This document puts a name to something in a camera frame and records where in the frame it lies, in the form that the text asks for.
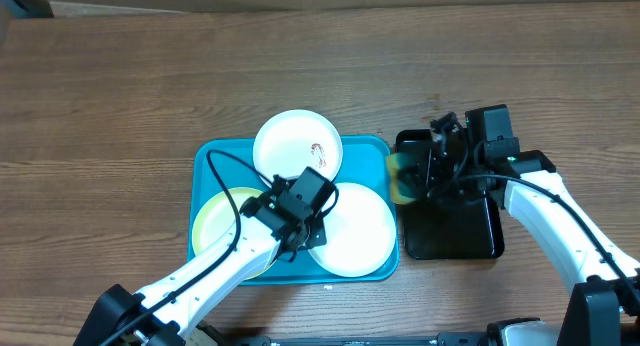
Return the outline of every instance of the blue tray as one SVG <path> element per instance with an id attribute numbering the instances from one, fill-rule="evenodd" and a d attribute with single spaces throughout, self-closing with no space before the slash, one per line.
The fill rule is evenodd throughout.
<path id="1" fill-rule="evenodd" d="M 375 191 L 387 202 L 393 218 L 396 218 L 395 205 L 391 203 L 389 174 L 385 167 L 385 156 L 390 154 L 389 146 L 380 138 L 369 135 L 342 136 L 344 154 L 336 182 L 354 182 Z M 193 189 L 191 197 L 191 218 L 189 222 L 189 245 L 187 261 L 195 257 L 191 246 L 191 229 L 200 208 L 222 189 L 209 170 L 206 154 L 211 149 L 223 150 L 253 164 L 254 139 L 217 139 L 206 143 L 198 150 L 193 170 Z M 220 155 L 212 155 L 216 170 L 225 185 L 232 187 L 253 187 L 266 190 L 265 184 L 250 170 L 237 162 Z M 307 251 L 298 253 L 294 262 L 276 262 L 262 275 L 246 280 L 242 285 L 287 285 L 309 283 L 335 283 L 354 281 L 384 280 L 398 267 L 400 252 L 398 239 L 387 262 L 378 270 L 362 277 L 341 277 L 334 275 L 318 265 Z"/>

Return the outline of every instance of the plate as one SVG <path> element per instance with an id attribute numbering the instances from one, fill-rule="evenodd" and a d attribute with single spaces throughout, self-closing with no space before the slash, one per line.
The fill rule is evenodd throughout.
<path id="1" fill-rule="evenodd" d="M 342 141 L 323 116 L 307 110 L 290 110 L 273 116 L 256 136 L 253 163 L 272 178 L 300 176 L 312 167 L 333 180 L 342 164 Z"/>
<path id="2" fill-rule="evenodd" d="M 336 184 L 338 203 L 324 218 L 327 244 L 309 250 L 325 270 L 343 277 L 368 275 L 382 266 L 396 244 L 396 224 L 387 203 L 373 190 Z M 333 204 L 332 196 L 325 209 Z"/>
<path id="3" fill-rule="evenodd" d="M 250 187 L 236 187 L 229 189 L 229 193 L 233 202 L 240 209 L 249 197 L 258 197 L 262 191 Z M 196 256 L 219 239 L 234 221 L 235 215 L 224 191 L 210 198 L 198 212 L 191 231 L 191 246 Z M 247 280 L 261 275 L 269 267 L 252 275 Z"/>

